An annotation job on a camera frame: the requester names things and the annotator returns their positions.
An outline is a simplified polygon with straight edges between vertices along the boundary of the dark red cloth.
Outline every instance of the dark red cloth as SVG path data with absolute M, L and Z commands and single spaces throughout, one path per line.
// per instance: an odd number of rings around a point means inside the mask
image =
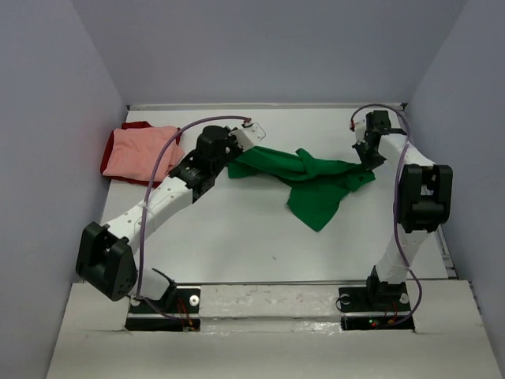
M 138 122 L 123 122 L 121 125 L 121 129 L 127 130 L 127 129 L 143 129 L 143 128 L 153 128 L 151 124 L 147 121 L 138 121 Z M 175 143 L 179 144 L 181 142 L 181 136 L 179 136 L 176 140 Z M 100 164 L 100 173 L 103 174 L 105 169 L 107 168 L 107 164 L 109 163 L 109 158 L 110 154 L 112 154 L 112 149 L 114 148 L 114 131 L 110 132 L 109 140 L 107 141 L 107 144 L 105 145 L 105 151 L 103 152 L 103 158 L 102 158 L 102 164 Z M 132 184 L 141 184 L 142 186 L 148 186 L 149 182 L 144 182 L 141 180 L 135 180 L 135 179 L 128 179 L 128 178 L 123 178 L 122 176 L 113 176 L 109 177 L 110 179 L 114 180 L 120 180 L 122 182 L 128 182 Z M 155 182 L 153 187 L 156 188 L 159 186 L 160 182 Z

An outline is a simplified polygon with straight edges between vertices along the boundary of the green cloth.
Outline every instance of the green cloth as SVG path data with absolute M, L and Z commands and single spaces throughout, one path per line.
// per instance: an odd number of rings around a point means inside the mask
M 314 231 L 320 231 L 349 193 L 375 180 L 360 164 L 317 159 L 303 148 L 297 155 L 256 146 L 228 166 L 229 178 L 272 174 L 291 187 L 291 212 Z

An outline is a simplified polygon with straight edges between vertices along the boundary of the folded cloth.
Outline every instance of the folded cloth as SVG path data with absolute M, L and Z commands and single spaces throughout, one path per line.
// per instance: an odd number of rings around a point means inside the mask
M 154 128 L 147 122 L 123 124 L 121 129 L 114 130 L 107 143 L 100 169 L 102 174 L 147 185 L 159 152 L 177 131 L 173 126 Z M 183 155 L 177 143 L 171 144 L 156 172 L 155 183 L 159 184 Z
M 339 209 L 340 201 L 375 175 L 360 164 L 312 157 L 303 148 L 297 155 L 256 146 L 228 166 L 229 178 L 267 173 L 291 187 L 291 212 L 314 231 L 320 231 Z

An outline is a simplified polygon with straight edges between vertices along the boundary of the folded pink cloth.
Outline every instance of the folded pink cloth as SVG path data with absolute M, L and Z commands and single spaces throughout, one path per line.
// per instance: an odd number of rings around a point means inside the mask
M 121 176 L 148 181 L 162 147 L 177 132 L 173 126 L 145 129 L 116 129 L 114 147 L 105 176 Z M 184 155 L 175 142 L 169 146 L 156 172 L 155 182 L 161 182 Z

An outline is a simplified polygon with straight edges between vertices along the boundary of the robotic arm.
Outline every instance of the robotic arm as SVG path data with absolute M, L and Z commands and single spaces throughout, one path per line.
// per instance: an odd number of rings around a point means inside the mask
M 387 111 L 368 113 L 365 120 L 354 125 L 353 131 L 357 140 L 353 147 L 367 168 L 373 170 L 386 160 L 393 167 L 398 166 L 407 136 L 403 129 L 391 127 Z M 449 218 L 452 169 L 435 164 L 412 145 L 402 163 L 394 212 L 398 239 L 411 263 L 421 244 Z M 383 311 L 391 302 L 398 302 L 406 294 L 407 273 L 408 267 L 392 235 L 366 287 L 340 288 L 341 296 L 349 296 L 342 302 L 343 313 Z
M 231 130 L 207 126 L 191 151 L 153 190 L 148 204 L 145 238 L 178 211 L 190 206 L 213 187 L 215 178 L 231 161 L 265 136 L 257 125 Z M 142 201 L 104 225 L 90 223 L 83 231 L 76 272 L 112 301 L 137 293 L 138 271 L 133 255 L 140 245 Z M 142 272 L 141 297 L 160 309 L 173 301 L 177 284 L 151 268 Z

